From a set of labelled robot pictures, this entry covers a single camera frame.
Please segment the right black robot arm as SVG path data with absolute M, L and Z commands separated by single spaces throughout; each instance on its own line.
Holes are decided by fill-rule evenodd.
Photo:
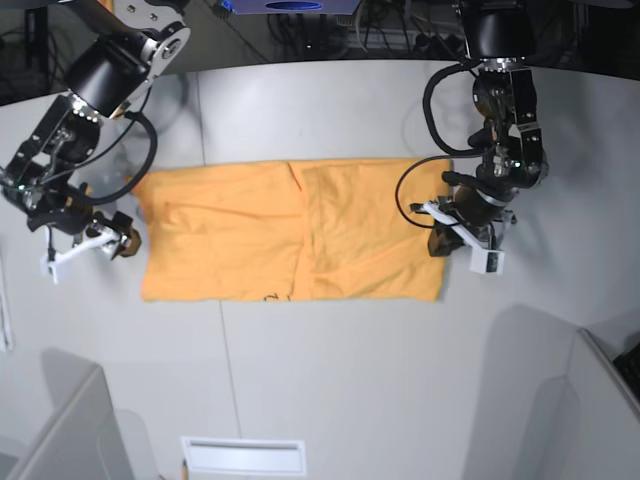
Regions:
M 53 269 L 89 250 L 110 258 L 137 253 L 141 239 L 133 220 L 100 207 L 128 195 L 150 170 L 158 149 L 155 127 L 143 111 L 157 78 L 185 47 L 191 30 L 184 1 L 69 1 L 97 38 L 65 75 L 67 93 L 55 98 L 32 134 L 1 170 L 1 193 L 26 216 L 30 231 L 46 232 L 46 267 Z M 73 174 L 100 159 L 95 149 L 106 119 L 139 124 L 149 139 L 140 169 L 117 191 L 94 197 Z

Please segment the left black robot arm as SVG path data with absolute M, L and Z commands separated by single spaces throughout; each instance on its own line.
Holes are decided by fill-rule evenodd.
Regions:
M 428 215 L 428 252 L 444 258 L 469 246 L 489 254 L 498 250 L 496 224 L 515 224 L 509 209 L 516 195 L 538 185 L 548 172 L 537 116 L 537 92 L 527 58 L 536 51 L 534 31 L 522 1 L 459 1 L 456 4 L 465 36 L 466 55 L 437 71 L 422 98 L 425 121 L 441 159 L 480 159 L 474 174 L 442 173 L 453 194 L 399 210 L 410 221 Z M 441 137 L 432 109 L 436 87 L 445 79 L 468 73 L 473 79 L 473 103 L 483 126 L 465 149 Z

